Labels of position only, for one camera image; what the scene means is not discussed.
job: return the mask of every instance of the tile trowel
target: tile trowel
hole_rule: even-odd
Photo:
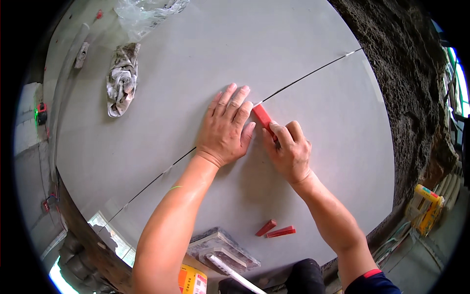
[[[261,266],[222,228],[215,227],[191,238],[186,253],[216,272],[237,280],[254,293],[266,294],[240,274]]]

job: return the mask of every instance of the left hand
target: left hand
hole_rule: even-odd
[[[196,143],[196,156],[219,168],[246,154],[256,125],[250,122],[243,128],[253,103],[243,102],[250,92],[248,86],[243,86],[230,101],[236,89],[232,83],[212,100]]]

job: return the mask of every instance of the finger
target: finger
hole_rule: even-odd
[[[281,144],[281,147],[285,148],[294,143],[294,140],[292,139],[292,135],[289,133],[289,130],[286,127],[280,126],[277,124],[277,122],[272,120],[269,123],[269,128],[277,136],[277,139],[279,140],[279,144]]]
[[[235,83],[231,83],[230,86],[227,87],[219,102],[217,103],[217,106],[215,107],[214,116],[222,116],[225,113],[225,109],[227,109],[227,103],[230,101],[230,97],[232,97],[235,90]]]
[[[230,103],[227,106],[227,110],[224,113],[224,116],[228,117],[230,121],[233,121],[237,110],[240,108],[242,105],[243,101],[245,101],[246,96],[248,96],[248,93],[250,92],[250,87],[248,86],[243,86],[240,91],[235,95],[235,97],[230,101]]]
[[[286,128],[289,130],[289,133],[291,134],[292,139],[294,139],[295,142],[299,142],[304,138],[304,132],[302,132],[302,128],[296,120],[288,123],[286,125]]]
[[[265,128],[263,128],[263,145],[269,157],[273,158],[273,156],[276,153],[276,144],[274,143],[274,140],[271,134]]]
[[[219,100],[221,97],[222,97],[222,92],[220,91],[217,93],[217,95],[215,95],[214,99],[209,104],[209,107],[207,107],[206,117],[211,117],[214,115],[214,110],[217,106],[217,103],[219,103]]]
[[[252,121],[245,128],[243,128],[242,135],[240,136],[240,144],[244,153],[246,153],[250,145],[251,138],[253,137],[253,130],[255,129],[256,122]]]
[[[251,101],[245,101],[242,106],[240,106],[234,117],[234,124],[236,127],[243,127],[246,120],[250,116],[252,109],[253,103]]]

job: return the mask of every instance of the plastic bag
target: plastic bag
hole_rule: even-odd
[[[119,16],[129,42],[138,42],[170,15],[181,12],[189,0],[118,0],[114,11]]]

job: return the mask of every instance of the right hand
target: right hand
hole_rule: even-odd
[[[291,121],[283,127],[271,121],[269,127],[277,136],[281,147],[276,147],[273,137],[265,128],[263,129],[263,143],[277,171],[291,185],[306,179],[310,173],[313,173],[308,165],[312,144],[304,137],[300,124],[297,121]]]

